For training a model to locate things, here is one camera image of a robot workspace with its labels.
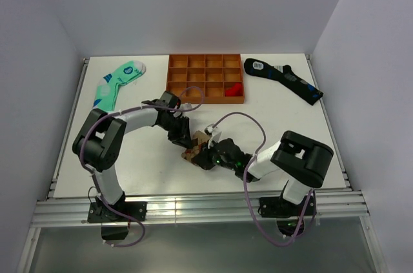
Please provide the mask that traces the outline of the brown argyle sock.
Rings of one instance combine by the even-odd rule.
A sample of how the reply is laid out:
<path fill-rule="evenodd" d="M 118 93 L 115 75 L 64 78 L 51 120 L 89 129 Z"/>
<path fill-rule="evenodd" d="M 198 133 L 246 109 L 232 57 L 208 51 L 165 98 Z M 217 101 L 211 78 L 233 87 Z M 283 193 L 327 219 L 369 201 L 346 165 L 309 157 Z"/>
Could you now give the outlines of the brown argyle sock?
<path fill-rule="evenodd" d="M 200 130 L 194 132 L 192 136 L 192 147 L 186 149 L 181 154 L 181 157 L 184 160 L 191 162 L 192 159 L 196 157 L 202 151 L 202 146 L 204 144 L 208 144 L 208 141 L 210 140 L 210 138 L 211 138 L 211 135 L 208 135 Z"/>

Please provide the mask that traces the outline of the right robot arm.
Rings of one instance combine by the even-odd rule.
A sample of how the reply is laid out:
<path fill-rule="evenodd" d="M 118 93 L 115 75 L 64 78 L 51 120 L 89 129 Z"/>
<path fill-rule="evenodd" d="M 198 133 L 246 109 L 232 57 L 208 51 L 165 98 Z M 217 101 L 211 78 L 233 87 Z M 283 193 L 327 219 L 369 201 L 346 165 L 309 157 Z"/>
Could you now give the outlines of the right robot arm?
<path fill-rule="evenodd" d="M 334 156 L 334 151 L 319 141 L 291 130 L 256 156 L 243 152 L 231 138 L 218 141 L 220 133 L 206 133 L 206 140 L 195 145 L 184 156 L 203 170 L 223 167 L 247 183 L 277 171 L 287 174 L 288 180 L 279 199 L 279 207 L 288 215 L 301 208 L 310 190 L 320 188 Z"/>

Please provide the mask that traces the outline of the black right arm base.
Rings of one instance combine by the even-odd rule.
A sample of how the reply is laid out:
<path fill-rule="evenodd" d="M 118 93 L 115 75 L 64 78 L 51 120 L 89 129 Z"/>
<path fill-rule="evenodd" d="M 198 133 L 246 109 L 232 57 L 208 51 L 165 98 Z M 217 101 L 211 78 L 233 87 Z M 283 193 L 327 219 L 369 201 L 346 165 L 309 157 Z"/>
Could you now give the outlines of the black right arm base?
<path fill-rule="evenodd" d="M 277 227 L 284 236 L 291 237 L 296 229 L 305 199 L 295 205 L 281 197 L 259 198 L 258 213 L 263 218 L 277 219 Z"/>

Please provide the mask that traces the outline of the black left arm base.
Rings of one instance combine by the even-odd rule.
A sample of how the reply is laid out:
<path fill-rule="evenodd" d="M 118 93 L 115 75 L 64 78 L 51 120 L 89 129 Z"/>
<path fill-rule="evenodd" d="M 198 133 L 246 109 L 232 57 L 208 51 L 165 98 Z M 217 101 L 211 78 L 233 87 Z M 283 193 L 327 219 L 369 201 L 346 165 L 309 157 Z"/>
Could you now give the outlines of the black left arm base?
<path fill-rule="evenodd" d="M 100 199 L 91 202 L 86 222 L 101 225 L 101 238 L 107 244 L 115 247 L 132 246 L 143 240 L 146 228 L 146 201 L 120 202 L 116 205 L 106 205 Z M 132 223 L 141 227 L 141 233 L 136 241 L 124 243 L 132 231 Z"/>

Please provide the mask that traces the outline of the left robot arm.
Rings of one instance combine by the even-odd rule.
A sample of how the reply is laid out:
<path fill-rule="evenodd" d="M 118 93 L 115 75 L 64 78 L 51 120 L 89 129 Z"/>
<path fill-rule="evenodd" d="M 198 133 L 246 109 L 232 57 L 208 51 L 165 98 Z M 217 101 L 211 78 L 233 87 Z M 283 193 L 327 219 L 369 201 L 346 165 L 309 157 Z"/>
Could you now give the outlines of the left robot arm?
<path fill-rule="evenodd" d="M 117 112 L 91 110 L 76 136 L 72 151 L 81 166 L 88 171 L 103 204 L 103 214 L 111 221 L 125 215 L 125 192 L 117 179 L 115 163 L 124 135 L 143 127 L 159 126 L 167 131 L 168 140 L 178 146 L 190 148 L 189 118 L 193 111 L 189 103 L 163 92 L 159 99 L 143 101 L 139 106 Z"/>

